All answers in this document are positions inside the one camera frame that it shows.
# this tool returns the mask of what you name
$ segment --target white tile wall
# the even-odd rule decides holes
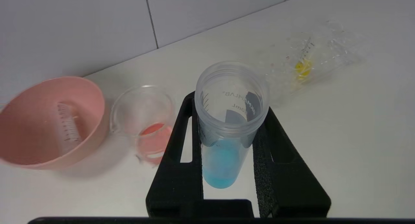
[[[0,0],[0,104],[45,79],[84,76],[284,0]]]
[[[148,0],[159,47],[284,0]]]
[[[155,48],[146,0],[0,0],[0,103]]]

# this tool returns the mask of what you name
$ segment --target glass beaker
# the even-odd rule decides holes
[[[196,85],[203,178],[232,185],[269,107],[269,89],[248,65],[225,61],[207,68]]]
[[[131,139],[140,160],[158,165],[172,133],[174,106],[159,87],[133,87],[111,109],[110,129]]]

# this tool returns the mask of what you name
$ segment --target yellow object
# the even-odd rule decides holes
[[[303,59],[302,62],[298,61],[298,63],[295,65],[295,71],[297,72],[297,79],[298,80],[304,80],[311,71],[313,63],[311,61]]]

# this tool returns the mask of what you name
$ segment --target graduated measuring cup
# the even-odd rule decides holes
[[[196,85],[203,178],[232,185],[268,113],[269,89],[248,65],[225,61],[207,68]]]
[[[115,101],[110,129],[130,139],[140,160],[158,165],[172,133],[173,113],[172,100],[164,89],[133,87]]]

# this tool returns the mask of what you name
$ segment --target blue liquid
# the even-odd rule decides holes
[[[238,147],[234,141],[218,140],[203,150],[203,178],[210,186],[227,188],[235,182],[241,166]]]

